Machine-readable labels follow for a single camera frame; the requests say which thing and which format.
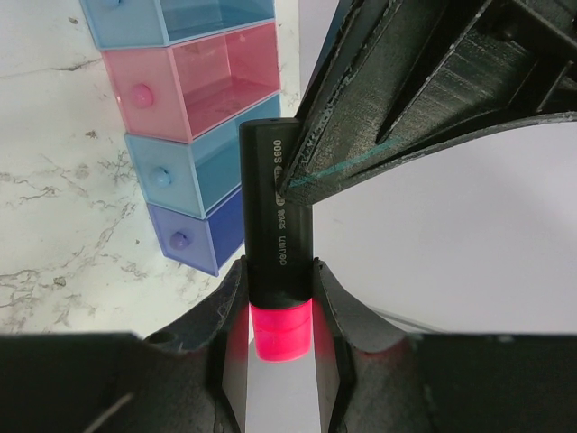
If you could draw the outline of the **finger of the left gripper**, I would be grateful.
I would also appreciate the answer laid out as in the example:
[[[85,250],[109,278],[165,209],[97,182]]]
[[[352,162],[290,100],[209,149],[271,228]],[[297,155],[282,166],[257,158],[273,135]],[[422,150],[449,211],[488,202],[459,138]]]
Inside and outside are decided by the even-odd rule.
[[[342,1],[297,112],[283,198],[312,205],[399,165],[576,118],[573,1]]]

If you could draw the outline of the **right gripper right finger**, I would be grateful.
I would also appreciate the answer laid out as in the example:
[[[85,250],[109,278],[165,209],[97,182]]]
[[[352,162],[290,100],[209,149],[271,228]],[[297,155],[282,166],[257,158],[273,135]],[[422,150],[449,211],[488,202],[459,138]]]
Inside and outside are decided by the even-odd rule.
[[[324,432],[573,432],[572,335],[408,333],[312,273]]]

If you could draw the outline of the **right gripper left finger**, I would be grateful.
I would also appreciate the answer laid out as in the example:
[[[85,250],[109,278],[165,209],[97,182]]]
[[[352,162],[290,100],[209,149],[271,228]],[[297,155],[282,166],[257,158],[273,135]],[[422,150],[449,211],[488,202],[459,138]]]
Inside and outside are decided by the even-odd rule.
[[[242,432],[247,270],[146,338],[130,333],[1,338],[4,432]]]

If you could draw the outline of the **purple drawer bin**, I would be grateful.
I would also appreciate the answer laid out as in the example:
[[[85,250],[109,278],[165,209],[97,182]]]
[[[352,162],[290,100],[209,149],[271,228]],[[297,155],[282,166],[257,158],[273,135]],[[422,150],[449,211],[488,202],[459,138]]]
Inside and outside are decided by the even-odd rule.
[[[240,189],[223,198],[204,219],[154,205],[148,211],[164,256],[212,276],[244,241]]]

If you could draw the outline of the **pink cap black highlighter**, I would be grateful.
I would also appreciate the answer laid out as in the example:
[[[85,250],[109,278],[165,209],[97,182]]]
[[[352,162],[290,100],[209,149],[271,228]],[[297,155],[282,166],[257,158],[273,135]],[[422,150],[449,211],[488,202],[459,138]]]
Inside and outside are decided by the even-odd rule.
[[[312,209],[283,198],[277,183],[297,142],[293,118],[241,124],[245,262],[257,356],[285,363],[312,338]]]

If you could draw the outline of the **pink drawer bin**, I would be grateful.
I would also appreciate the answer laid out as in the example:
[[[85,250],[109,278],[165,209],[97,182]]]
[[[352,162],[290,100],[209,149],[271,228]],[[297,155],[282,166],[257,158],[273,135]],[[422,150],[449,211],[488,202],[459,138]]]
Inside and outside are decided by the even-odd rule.
[[[277,42],[267,21],[102,57],[128,133],[190,143],[279,92]]]

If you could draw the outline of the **light blue drawer bin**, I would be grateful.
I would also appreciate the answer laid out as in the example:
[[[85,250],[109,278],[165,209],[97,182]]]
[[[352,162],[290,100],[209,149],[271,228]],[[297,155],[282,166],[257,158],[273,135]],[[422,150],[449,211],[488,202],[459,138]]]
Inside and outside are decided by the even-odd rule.
[[[166,47],[275,17],[270,0],[81,0],[101,50]]]

